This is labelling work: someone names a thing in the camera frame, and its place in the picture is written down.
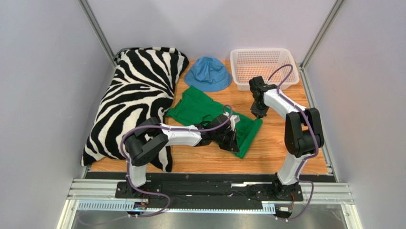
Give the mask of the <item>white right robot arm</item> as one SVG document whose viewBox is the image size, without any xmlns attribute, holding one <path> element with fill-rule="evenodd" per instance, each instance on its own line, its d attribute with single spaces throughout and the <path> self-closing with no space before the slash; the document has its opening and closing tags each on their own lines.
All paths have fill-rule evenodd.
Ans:
<svg viewBox="0 0 406 229">
<path fill-rule="evenodd" d="M 284 144 L 288 153 L 271 186 L 275 198 L 283 199 L 296 190 L 307 160 L 324 145 L 320 113 L 294 102 L 275 84 L 266 84 L 261 76 L 251 79 L 249 87 L 254 98 L 251 113 L 256 118 L 265 117 L 273 109 L 285 120 Z"/>
</svg>

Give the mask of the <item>green t shirt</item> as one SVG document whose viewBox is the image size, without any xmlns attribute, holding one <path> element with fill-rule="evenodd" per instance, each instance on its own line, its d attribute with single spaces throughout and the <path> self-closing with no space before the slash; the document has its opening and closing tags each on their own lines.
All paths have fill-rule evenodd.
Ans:
<svg viewBox="0 0 406 229">
<path fill-rule="evenodd" d="M 212 121 L 221 114 L 223 114 L 223 104 L 213 100 L 204 92 L 192 86 L 182 93 L 181 100 L 175 107 L 167 111 L 166 116 L 173 118 L 184 126 L 188 126 L 203 121 Z M 236 124 L 236 140 L 240 152 L 234 152 L 233 154 L 243 159 L 259 132 L 263 121 L 261 119 L 251 119 L 235 110 L 233 110 L 233 114 L 240 118 L 240 121 Z"/>
</svg>

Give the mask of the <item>white plastic basket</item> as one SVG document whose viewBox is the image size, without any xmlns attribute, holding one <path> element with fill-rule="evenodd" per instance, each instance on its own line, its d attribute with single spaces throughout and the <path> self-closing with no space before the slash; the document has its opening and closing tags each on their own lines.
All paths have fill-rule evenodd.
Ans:
<svg viewBox="0 0 406 229">
<path fill-rule="evenodd" d="M 230 52 L 233 81 L 239 91 L 248 91 L 249 80 L 261 76 L 281 89 L 298 84 L 299 72 L 291 52 L 285 48 L 234 49 Z"/>
</svg>

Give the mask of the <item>zebra striped pillow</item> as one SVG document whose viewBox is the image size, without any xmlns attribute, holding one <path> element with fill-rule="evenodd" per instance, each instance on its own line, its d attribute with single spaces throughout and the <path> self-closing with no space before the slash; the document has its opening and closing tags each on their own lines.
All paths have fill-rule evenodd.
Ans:
<svg viewBox="0 0 406 229">
<path fill-rule="evenodd" d="M 176 48 L 134 47 L 119 51 L 81 156 L 83 167 L 103 158 L 122 160 L 124 134 L 151 117 L 160 122 L 173 104 L 188 57 Z"/>
</svg>

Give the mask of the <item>blue bucket hat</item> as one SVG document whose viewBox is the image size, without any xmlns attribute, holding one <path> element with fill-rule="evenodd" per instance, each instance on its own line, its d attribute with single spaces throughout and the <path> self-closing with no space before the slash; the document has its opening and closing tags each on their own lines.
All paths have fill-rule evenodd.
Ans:
<svg viewBox="0 0 406 229">
<path fill-rule="evenodd" d="M 203 56 L 191 66 L 184 76 L 184 82 L 203 92 L 218 92 L 231 84 L 232 76 L 220 60 Z"/>
</svg>

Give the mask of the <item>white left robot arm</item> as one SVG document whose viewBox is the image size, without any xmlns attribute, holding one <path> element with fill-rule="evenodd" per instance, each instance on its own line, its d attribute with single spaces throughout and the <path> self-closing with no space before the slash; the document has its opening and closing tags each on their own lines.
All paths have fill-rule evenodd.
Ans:
<svg viewBox="0 0 406 229">
<path fill-rule="evenodd" d="M 238 115 L 223 114 L 210 122 L 190 126 L 172 126 L 149 118 L 127 132 L 121 140 L 120 152 L 126 158 L 127 183 L 133 190 L 146 183 L 146 165 L 167 146 L 207 146 L 215 142 L 220 149 L 239 152 L 236 124 Z"/>
</svg>

